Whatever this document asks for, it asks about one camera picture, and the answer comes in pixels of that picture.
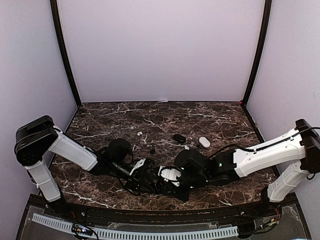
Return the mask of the white oval charging case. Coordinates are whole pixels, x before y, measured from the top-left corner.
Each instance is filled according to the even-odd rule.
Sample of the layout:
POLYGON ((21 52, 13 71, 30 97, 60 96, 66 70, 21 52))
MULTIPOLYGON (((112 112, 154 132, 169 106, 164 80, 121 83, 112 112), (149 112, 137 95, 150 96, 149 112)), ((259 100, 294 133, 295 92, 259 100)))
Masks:
POLYGON ((210 141, 204 136, 200 137, 198 141, 204 148, 209 148, 211 146, 210 141))

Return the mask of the black round charging case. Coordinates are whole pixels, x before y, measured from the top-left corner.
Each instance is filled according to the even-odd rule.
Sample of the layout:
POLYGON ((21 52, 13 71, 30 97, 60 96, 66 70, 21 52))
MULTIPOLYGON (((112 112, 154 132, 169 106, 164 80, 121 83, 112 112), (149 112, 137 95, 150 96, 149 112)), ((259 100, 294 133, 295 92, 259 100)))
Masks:
POLYGON ((167 188, 167 182, 159 180, 155 183, 155 187, 159 193, 163 193, 167 188))

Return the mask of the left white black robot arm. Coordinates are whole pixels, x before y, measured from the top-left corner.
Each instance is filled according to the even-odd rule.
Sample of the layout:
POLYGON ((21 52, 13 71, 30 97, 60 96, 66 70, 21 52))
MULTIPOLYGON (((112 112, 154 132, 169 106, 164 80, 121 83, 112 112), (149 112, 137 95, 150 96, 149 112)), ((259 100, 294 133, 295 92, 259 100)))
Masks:
POLYGON ((151 167, 148 159, 143 158, 134 166, 124 161, 133 151, 123 138, 113 139, 107 147, 94 151, 67 136, 50 116, 44 115, 20 127, 15 140, 17 161, 25 167, 44 198, 51 203, 51 210, 60 218, 67 218, 71 208, 62 200, 63 193, 43 160, 46 152, 59 155, 92 175, 112 175, 119 181, 125 180, 123 188, 133 195, 157 192, 155 180, 148 173, 151 167))

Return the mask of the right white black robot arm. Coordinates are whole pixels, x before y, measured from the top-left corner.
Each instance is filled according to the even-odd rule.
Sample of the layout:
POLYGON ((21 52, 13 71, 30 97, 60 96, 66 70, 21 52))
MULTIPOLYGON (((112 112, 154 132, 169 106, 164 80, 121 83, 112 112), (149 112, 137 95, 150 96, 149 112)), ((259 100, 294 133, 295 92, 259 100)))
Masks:
POLYGON ((190 190, 205 186, 224 186, 259 170, 290 162, 282 174, 261 193, 262 201, 255 205, 255 213, 266 217, 275 203, 304 179, 311 180, 320 172, 320 129, 304 120, 295 122, 287 133, 251 147, 231 145, 212 156, 204 156, 195 149, 181 151, 173 166, 161 166, 158 191, 167 196, 188 201, 190 190))

